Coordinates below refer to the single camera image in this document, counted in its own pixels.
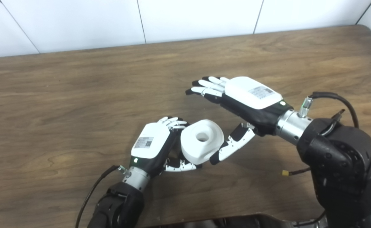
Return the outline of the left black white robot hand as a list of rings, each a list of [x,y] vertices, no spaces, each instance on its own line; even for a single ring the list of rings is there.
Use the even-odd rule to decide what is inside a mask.
[[[177,149],[181,132],[190,124],[178,117],[163,117],[148,123],[131,149],[129,166],[139,168],[151,178],[162,172],[184,172],[203,167],[188,161],[180,150],[178,157],[169,154]]]

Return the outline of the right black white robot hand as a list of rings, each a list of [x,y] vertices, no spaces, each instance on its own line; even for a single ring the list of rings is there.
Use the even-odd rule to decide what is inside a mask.
[[[276,135],[280,118],[289,110],[282,95],[252,78],[203,77],[192,82],[186,95],[200,95],[242,118],[227,140],[210,156],[216,165],[245,146],[254,136]]]

